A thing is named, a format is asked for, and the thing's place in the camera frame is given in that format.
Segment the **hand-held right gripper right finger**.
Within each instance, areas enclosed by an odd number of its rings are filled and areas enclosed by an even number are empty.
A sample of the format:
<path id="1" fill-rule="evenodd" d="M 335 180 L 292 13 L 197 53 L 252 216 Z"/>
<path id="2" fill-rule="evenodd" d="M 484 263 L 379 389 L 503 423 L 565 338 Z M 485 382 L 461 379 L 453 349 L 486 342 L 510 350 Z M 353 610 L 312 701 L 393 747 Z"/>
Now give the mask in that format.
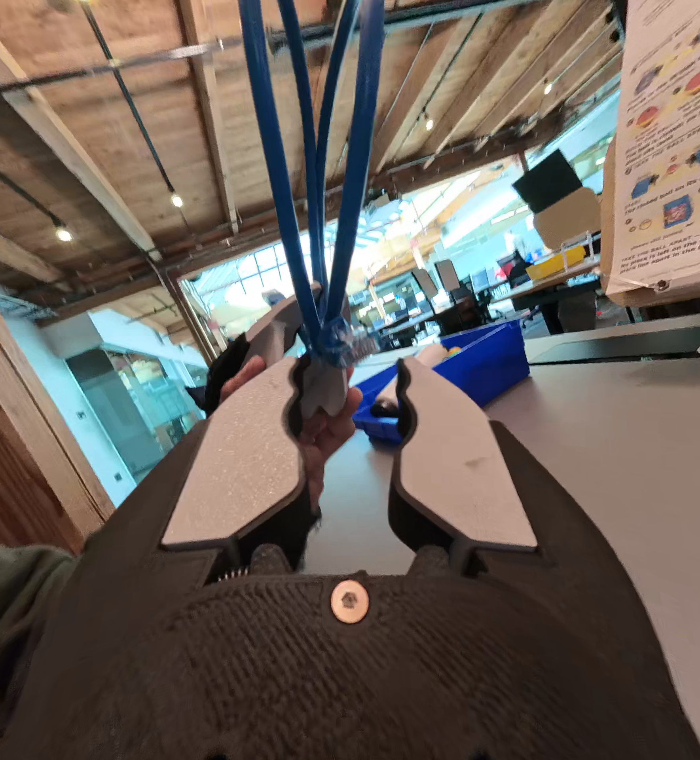
<path id="1" fill-rule="evenodd" d="M 397 375 L 395 534 L 412 550 L 443 538 L 444 545 L 533 553 L 537 538 L 488 415 L 418 358 L 399 360 Z"/>

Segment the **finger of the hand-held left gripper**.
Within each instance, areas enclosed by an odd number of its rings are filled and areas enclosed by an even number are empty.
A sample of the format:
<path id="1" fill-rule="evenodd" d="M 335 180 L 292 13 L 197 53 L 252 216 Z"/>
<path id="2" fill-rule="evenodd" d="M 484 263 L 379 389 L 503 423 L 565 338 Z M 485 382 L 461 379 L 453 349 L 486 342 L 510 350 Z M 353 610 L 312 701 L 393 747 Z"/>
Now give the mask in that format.
<path id="1" fill-rule="evenodd" d="M 311 347 L 297 296 L 284 296 L 276 290 L 266 291 L 265 295 L 269 310 L 244 333 L 245 366 L 256 358 L 268 368 L 285 356 L 302 356 Z"/>
<path id="2" fill-rule="evenodd" d="M 299 364 L 299 410 L 302 420 L 318 413 L 337 417 L 347 402 L 347 370 L 305 353 Z"/>

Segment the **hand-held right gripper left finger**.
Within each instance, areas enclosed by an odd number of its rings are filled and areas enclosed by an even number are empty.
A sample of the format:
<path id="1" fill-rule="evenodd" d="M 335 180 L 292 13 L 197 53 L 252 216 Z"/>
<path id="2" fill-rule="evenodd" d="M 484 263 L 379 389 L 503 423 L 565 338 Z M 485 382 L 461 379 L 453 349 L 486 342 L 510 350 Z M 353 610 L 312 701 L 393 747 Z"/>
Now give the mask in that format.
<path id="1" fill-rule="evenodd" d="M 213 413 L 165 528 L 165 549 L 300 547 L 314 514 L 298 444 L 307 363 L 284 357 Z"/>

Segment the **blue plastic bin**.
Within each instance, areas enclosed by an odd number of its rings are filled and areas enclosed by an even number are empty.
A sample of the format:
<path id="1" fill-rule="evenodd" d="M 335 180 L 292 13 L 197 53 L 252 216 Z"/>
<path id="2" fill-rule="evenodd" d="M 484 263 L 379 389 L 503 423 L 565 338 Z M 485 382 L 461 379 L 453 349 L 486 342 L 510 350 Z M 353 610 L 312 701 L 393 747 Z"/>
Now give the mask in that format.
<path id="1" fill-rule="evenodd" d="M 459 348 L 434 370 L 480 407 L 485 407 L 531 374 L 525 340 L 517 319 L 487 325 L 442 338 L 447 350 Z M 376 441 L 398 445 L 396 417 L 377 417 L 371 413 L 376 397 L 385 387 L 396 388 L 396 364 L 362 381 L 358 388 L 363 401 L 354 414 L 355 426 Z"/>

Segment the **person's left forearm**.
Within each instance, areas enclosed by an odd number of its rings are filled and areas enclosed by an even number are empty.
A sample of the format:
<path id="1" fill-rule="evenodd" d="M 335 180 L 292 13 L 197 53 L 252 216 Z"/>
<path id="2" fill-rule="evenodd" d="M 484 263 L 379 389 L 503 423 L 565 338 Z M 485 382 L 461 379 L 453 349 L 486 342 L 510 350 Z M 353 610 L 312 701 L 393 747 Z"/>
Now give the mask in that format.
<path id="1" fill-rule="evenodd" d="M 0 740 L 47 618 L 78 564 L 53 546 L 0 544 Z"/>

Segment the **person's left hand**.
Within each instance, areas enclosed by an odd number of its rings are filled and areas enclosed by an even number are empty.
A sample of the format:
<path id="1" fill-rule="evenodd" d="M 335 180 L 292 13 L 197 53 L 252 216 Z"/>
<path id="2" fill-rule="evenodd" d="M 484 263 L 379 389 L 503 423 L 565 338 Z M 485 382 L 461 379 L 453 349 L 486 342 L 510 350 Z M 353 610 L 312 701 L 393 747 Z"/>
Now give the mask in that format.
<path id="1" fill-rule="evenodd" d="M 260 356 L 250 358 L 231 379 L 222 385 L 219 400 L 226 401 L 243 385 L 260 375 L 266 369 L 265 361 Z M 357 412 L 363 398 L 358 388 L 349 387 L 345 405 L 335 416 L 318 410 L 310 418 L 304 418 L 299 437 L 307 473 L 307 483 L 311 510 L 319 516 L 319 499 L 325 486 L 326 463 L 355 433 L 353 415 Z"/>

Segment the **glass partition door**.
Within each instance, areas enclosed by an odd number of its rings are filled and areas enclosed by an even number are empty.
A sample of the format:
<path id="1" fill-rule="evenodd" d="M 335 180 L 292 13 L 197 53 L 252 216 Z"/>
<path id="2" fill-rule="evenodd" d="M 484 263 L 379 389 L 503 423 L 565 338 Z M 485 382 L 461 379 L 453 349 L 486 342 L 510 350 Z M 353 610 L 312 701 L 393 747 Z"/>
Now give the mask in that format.
<path id="1" fill-rule="evenodd" d="M 135 483 L 205 418 L 169 359 L 94 348 L 66 365 Z"/>

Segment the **wide wooden column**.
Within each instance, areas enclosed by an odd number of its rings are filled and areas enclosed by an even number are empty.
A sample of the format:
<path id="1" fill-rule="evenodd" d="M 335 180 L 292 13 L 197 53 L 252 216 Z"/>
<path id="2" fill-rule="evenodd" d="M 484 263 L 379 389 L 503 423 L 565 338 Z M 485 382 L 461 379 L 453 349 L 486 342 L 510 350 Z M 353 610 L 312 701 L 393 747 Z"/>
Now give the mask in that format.
<path id="1" fill-rule="evenodd" d="M 79 554 L 114 510 L 0 314 L 0 543 Z"/>

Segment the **long wooden desk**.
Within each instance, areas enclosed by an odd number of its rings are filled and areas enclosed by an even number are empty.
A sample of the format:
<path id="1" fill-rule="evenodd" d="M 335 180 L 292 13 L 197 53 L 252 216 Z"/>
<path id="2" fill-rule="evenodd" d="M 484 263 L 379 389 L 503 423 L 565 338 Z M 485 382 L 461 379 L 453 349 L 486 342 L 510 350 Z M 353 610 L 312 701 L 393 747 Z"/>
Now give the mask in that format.
<path id="1" fill-rule="evenodd" d="M 601 278 L 598 272 L 587 272 L 560 283 L 532 286 L 529 282 L 499 296 L 496 302 L 510 302 L 514 312 L 522 316 L 523 323 L 536 314 L 543 318 L 549 335 L 592 331 L 598 318 L 598 291 Z"/>

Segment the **yellow plastic bin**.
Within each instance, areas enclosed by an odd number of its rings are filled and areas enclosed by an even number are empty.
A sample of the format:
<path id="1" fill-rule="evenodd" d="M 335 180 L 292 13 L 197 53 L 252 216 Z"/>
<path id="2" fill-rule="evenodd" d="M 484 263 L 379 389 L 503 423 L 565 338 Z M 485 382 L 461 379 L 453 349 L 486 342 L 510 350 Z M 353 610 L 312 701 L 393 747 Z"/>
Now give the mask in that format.
<path id="1" fill-rule="evenodd" d="M 552 255 L 537 260 L 526 269 L 527 276 L 533 281 L 543 280 L 564 271 L 568 271 L 577 264 L 581 264 L 588 254 L 588 247 L 575 245 L 561 249 Z"/>

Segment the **beige cardboard panel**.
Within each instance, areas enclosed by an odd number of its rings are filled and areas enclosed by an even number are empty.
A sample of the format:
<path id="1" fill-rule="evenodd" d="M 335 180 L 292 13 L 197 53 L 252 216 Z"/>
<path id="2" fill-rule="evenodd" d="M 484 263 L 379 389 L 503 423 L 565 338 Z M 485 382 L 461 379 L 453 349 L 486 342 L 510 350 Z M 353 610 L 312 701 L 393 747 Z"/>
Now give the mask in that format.
<path id="1" fill-rule="evenodd" d="M 601 203 L 590 188 L 581 187 L 534 214 L 534 228 L 551 251 L 587 234 L 600 233 Z"/>

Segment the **brown backing board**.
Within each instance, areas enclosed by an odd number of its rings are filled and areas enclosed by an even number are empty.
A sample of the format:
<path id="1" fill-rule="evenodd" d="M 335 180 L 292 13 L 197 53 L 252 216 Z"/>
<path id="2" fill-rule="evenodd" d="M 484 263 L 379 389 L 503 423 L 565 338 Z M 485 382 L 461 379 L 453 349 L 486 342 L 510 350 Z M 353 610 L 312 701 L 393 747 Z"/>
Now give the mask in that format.
<path id="1" fill-rule="evenodd" d="M 625 308 L 652 309 L 672 306 L 679 302 L 700 299 L 700 283 L 682 290 L 656 292 L 648 288 L 638 288 L 622 293 L 609 294 L 611 270 L 613 266 L 614 243 L 614 201 L 615 164 L 617 139 L 612 138 L 603 165 L 603 190 L 599 196 L 601 213 L 601 284 L 607 297 L 618 306 Z"/>

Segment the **black tilted panel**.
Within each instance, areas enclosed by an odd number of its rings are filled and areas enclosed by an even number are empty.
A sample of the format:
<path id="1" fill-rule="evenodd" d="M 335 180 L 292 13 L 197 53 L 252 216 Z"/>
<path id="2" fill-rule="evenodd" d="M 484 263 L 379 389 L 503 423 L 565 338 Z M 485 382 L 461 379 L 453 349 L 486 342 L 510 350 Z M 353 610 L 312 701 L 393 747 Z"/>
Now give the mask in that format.
<path id="1" fill-rule="evenodd" d="M 532 214 L 545 211 L 582 187 L 574 167 L 560 149 L 512 183 L 512 189 Z"/>

